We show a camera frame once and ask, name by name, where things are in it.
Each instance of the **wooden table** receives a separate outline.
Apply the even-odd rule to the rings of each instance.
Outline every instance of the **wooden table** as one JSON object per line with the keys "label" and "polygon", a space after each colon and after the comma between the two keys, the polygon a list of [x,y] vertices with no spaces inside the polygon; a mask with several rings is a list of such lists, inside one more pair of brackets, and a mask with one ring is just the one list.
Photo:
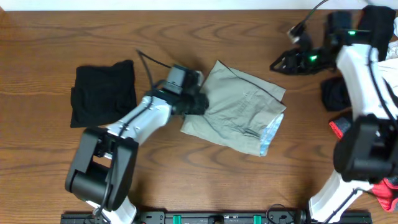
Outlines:
{"label": "wooden table", "polygon": [[[64,189],[83,129],[71,129],[70,88],[79,65],[133,59],[140,100],[149,89],[135,48],[162,62],[208,74],[216,60],[287,89],[285,118],[266,157],[248,156],[179,131],[180,118],[139,150],[130,199],[170,211],[299,207],[332,170],[336,136],[320,100],[330,72],[288,77],[269,65],[290,49],[286,31],[308,11],[10,12],[0,15],[0,223],[59,223],[91,208]],[[320,43],[325,15],[309,30]],[[154,79],[167,70],[150,65]],[[351,208],[395,223],[363,195]]]}

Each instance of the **gray fabric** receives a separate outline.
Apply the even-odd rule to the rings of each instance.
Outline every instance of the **gray fabric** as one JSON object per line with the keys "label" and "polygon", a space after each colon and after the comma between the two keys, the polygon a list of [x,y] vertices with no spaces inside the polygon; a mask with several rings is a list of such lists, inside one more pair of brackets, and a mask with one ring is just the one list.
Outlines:
{"label": "gray fabric", "polygon": [[186,116],[181,132],[262,156],[260,138],[286,109],[279,102],[285,90],[217,61],[201,91],[210,106],[203,116]]}

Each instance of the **cable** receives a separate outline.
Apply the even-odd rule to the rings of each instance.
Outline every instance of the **cable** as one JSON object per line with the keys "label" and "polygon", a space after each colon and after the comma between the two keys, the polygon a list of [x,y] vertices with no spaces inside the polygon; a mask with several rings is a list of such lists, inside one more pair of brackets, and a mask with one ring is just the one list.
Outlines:
{"label": "cable", "polygon": [[234,75],[236,76],[236,78],[238,78],[238,79],[240,79],[240,80],[243,80],[243,81],[245,81],[245,82],[247,82],[247,83],[250,83],[250,84],[252,84],[253,86],[257,87],[258,89],[267,92],[267,90],[263,89],[263,87],[260,87],[259,85],[255,84],[255,83],[253,83],[253,82],[250,82],[249,80],[246,80],[246,79],[244,79],[244,78],[242,78],[242,77],[239,77],[239,76],[238,76],[237,74],[235,74],[228,66],[226,66],[222,61],[219,60],[219,62],[220,62],[221,64],[223,64],[232,74],[234,74]]}
{"label": "cable", "polygon": [[390,94],[390,97],[392,99],[392,102],[395,104],[396,108],[398,108],[398,97],[395,95],[394,90],[392,89],[392,87],[390,86],[390,83],[388,83],[385,79],[384,79],[384,84],[386,84],[387,86],[387,91]]}
{"label": "cable", "polygon": [[319,4],[317,4],[317,6],[315,6],[310,13],[308,13],[308,15],[306,16],[306,18],[302,21],[302,23],[304,24],[311,16],[312,14],[321,6],[323,5],[323,3],[327,2],[329,0],[323,0],[322,2],[320,2]]}
{"label": "cable", "polygon": [[[153,82],[153,79],[152,79],[152,75],[151,75],[151,73],[150,73],[148,64],[147,64],[146,61],[144,60],[144,57],[146,57],[146,58],[148,58],[149,60],[151,60],[151,61],[153,61],[153,62],[155,62],[155,63],[157,63],[157,64],[159,64],[159,65],[162,65],[162,66],[164,66],[164,67],[166,67],[166,68],[171,68],[169,65],[166,65],[166,64],[164,64],[164,63],[162,63],[162,62],[159,62],[159,61],[156,61],[155,59],[153,59],[153,58],[151,58],[150,56],[148,56],[148,55],[142,53],[142,52],[141,52],[140,50],[138,50],[138,49],[136,49],[136,51],[137,51],[137,53],[138,53],[139,58],[141,59],[142,64],[144,65],[146,74],[147,74],[147,76],[148,76],[149,86],[150,86],[150,92],[151,92],[151,94],[150,94],[150,100],[149,100],[149,103],[147,104],[147,106],[146,106],[144,109],[142,109],[140,112],[138,112],[138,113],[137,113],[136,115],[134,115],[132,118],[128,119],[128,120],[122,125],[122,128],[121,128],[121,130],[120,130],[120,132],[119,132],[119,134],[118,134],[118,138],[120,138],[120,137],[123,135],[123,133],[127,130],[127,127],[130,125],[130,123],[131,123],[132,121],[134,121],[138,116],[140,116],[143,112],[145,112],[145,110],[147,110],[147,109],[150,108],[150,106],[152,105],[152,102],[153,102],[153,100],[154,100],[154,91],[155,91],[156,87],[159,86],[161,83],[163,83],[163,81],[161,80],[161,81],[159,81],[158,83],[156,83],[156,85],[154,85],[154,82]],[[118,156],[117,156],[117,154],[118,154],[118,142],[114,142],[114,143],[112,144],[112,146],[111,146],[111,152],[113,153],[113,155],[112,155],[111,165],[110,165],[109,171],[108,171],[108,174],[109,174],[109,175],[108,175],[108,181],[107,181],[106,187],[105,187],[104,197],[103,197],[103,199],[102,199],[102,202],[101,202],[101,205],[99,206],[99,208],[98,208],[97,210],[94,210],[94,216],[95,216],[96,218],[98,218],[98,217],[103,217],[108,223],[110,223],[110,221],[103,215],[102,211],[103,211],[103,209],[104,209],[104,207],[105,207],[106,202],[108,201],[109,194],[110,194],[110,192],[111,192],[111,187],[112,187],[112,186],[111,186],[111,181],[112,181],[113,169],[114,169],[116,160],[117,160],[117,158],[118,158]]]}
{"label": "cable", "polygon": [[[269,212],[269,210],[271,210],[274,206],[276,206],[276,205],[278,205],[278,206],[281,206],[281,207],[283,207],[283,208],[286,208],[284,205],[282,205],[282,204],[273,204],[273,205],[271,205],[271,207],[269,207],[268,209],[267,209],[267,211],[266,211],[266,218],[268,219],[268,221],[270,221],[272,224],[276,224],[274,221],[272,221],[269,217],[268,217],[268,212]],[[292,224],[292,223],[294,223],[294,216],[289,212],[289,211],[286,211],[292,218],[293,218],[293,221],[291,222],[291,223],[288,223],[288,224]]]}

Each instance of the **black cable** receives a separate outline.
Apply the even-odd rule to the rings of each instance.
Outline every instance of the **black cable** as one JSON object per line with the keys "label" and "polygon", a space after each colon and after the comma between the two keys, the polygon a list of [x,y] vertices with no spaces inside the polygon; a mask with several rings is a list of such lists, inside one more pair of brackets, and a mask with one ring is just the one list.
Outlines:
{"label": "black cable", "polygon": [[317,4],[317,6],[315,6],[310,13],[308,13],[308,15],[305,17],[305,19],[302,21],[302,24],[304,24],[311,16],[312,14],[321,6],[323,5],[323,3],[327,2],[329,0],[323,0],[322,2],[320,2],[319,4]]}
{"label": "black cable", "polygon": [[357,190],[353,190],[350,195],[341,203],[341,205],[337,208],[337,210],[333,211],[331,215],[322,223],[327,224],[329,221],[347,204],[347,202],[357,193]]}
{"label": "black cable", "polygon": [[[283,208],[286,208],[284,205],[282,205],[282,204],[273,204],[273,205],[271,205],[271,207],[269,207],[268,209],[267,209],[267,211],[266,211],[266,218],[268,219],[268,221],[270,221],[272,224],[276,224],[274,221],[272,221],[269,217],[268,217],[268,212],[269,212],[269,210],[271,210],[274,206],[276,206],[276,205],[278,205],[278,206],[281,206],[281,207],[283,207]],[[292,224],[292,223],[294,223],[294,216],[289,212],[289,211],[286,211],[292,218],[293,218],[293,221],[292,222],[290,222],[290,223],[288,223],[288,224]]]}
{"label": "black cable", "polygon": [[228,66],[226,66],[222,61],[219,60],[219,62],[220,62],[221,64],[223,64],[232,74],[234,74],[234,75],[236,76],[236,78],[238,78],[238,79],[240,79],[240,80],[242,80],[242,81],[245,81],[245,82],[247,82],[247,83],[250,83],[250,84],[252,84],[253,86],[257,87],[258,89],[267,92],[267,90],[263,89],[263,87],[260,87],[259,85],[255,84],[255,83],[253,83],[253,82],[250,82],[249,80],[246,80],[246,79],[244,79],[244,78],[242,78],[242,77],[239,77],[239,76],[238,76],[237,74],[235,74]]}
{"label": "black cable", "polygon": [[386,84],[387,86],[387,91],[390,94],[390,97],[392,99],[392,102],[395,104],[395,106],[398,108],[398,97],[395,95],[394,90],[392,89],[392,87],[390,86],[390,83],[388,83],[385,79],[384,79],[384,84]]}
{"label": "black cable", "polygon": [[[143,112],[145,112],[145,110],[147,110],[147,109],[150,108],[150,106],[152,105],[152,102],[153,102],[153,100],[154,100],[154,91],[155,91],[155,87],[156,87],[156,86],[159,86],[161,83],[163,83],[163,81],[161,80],[161,81],[158,82],[156,85],[154,85],[154,82],[153,82],[153,79],[152,79],[152,75],[151,75],[151,73],[150,73],[148,64],[147,64],[146,61],[144,60],[144,57],[148,58],[149,60],[151,60],[151,61],[153,61],[153,62],[155,62],[155,63],[157,63],[157,64],[159,64],[159,65],[165,66],[165,67],[167,67],[167,68],[171,68],[170,66],[168,66],[168,65],[166,65],[166,64],[164,64],[164,63],[162,63],[162,62],[156,61],[155,59],[151,58],[150,56],[148,56],[148,55],[142,53],[140,50],[138,50],[138,49],[136,49],[136,50],[137,50],[137,53],[138,53],[139,58],[141,59],[142,64],[144,65],[146,74],[147,74],[147,76],[148,76],[149,86],[150,86],[150,92],[151,92],[151,94],[150,94],[150,100],[149,100],[149,103],[147,104],[147,106],[146,106],[144,109],[142,109],[140,112],[138,112],[138,113],[137,113],[136,115],[134,115],[132,118],[128,119],[128,120],[122,125],[122,128],[121,128],[121,130],[120,130],[120,132],[119,132],[119,134],[118,134],[118,138],[120,138],[120,137],[123,135],[123,133],[127,130],[127,127],[130,125],[130,123],[131,123],[132,121],[134,121],[138,116],[140,116]],[[98,217],[103,217],[108,223],[110,223],[110,221],[103,215],[102,211],[103,211],[103,209],[104,209],[104,207],[105,207],[106,202],[108,201],[109,194],[110,194],[110,192],[111,192],[112,174],[113,174],[113,169],[114,169],[114,166],[115,166],[117,157],[118,157],[118,156],[117,156],[117,154],[118,154],[118,142],[114,142],[114,143],[112,144],[112,146],[111,146],[111,152],[113,153],[113,155],[112,155],[111,165],[110,165],[109,171],[108,171],[108,181],[107,181],[107,183],[106,183],[106,188],[105,188],[104,197],[103,197],[103,199],[102,199],[101,205],[100,205],[99,208],[95,211],[95,214],[94,214],[94,216],[95,216],[96,218],[98,218]]]}
{"label": "black cable", "polygon": [[166,80],[159,80],[159,81],[157,81],[157,82],[155,83],[155,85],[154,85],[154,88],[159,87],[160,85],[162,85],[162,84],[165,83],[165,82],[166,82]]}

